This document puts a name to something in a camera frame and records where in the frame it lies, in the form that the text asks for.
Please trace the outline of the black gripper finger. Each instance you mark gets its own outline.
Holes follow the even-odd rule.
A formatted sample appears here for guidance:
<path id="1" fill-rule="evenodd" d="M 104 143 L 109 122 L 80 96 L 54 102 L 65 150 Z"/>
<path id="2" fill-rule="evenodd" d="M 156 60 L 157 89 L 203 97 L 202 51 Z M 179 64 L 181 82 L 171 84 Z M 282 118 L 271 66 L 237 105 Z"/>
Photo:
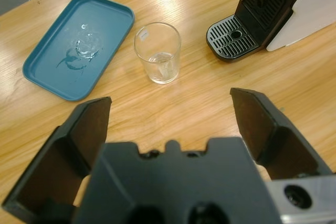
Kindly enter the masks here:
<path id="1" fill-rule="evenodd" d="M 239 132 L 253 160 L 271 179 L 331 175 L 294 124 L 263 93 L 231 88 Z"/>
<path id="2" fill-rule="evenodd" d="M 106 141 L 112 100 L 77 105 L 55 128 L 2 203 L 24 223 L 71 223 L 82 180 Z"/>

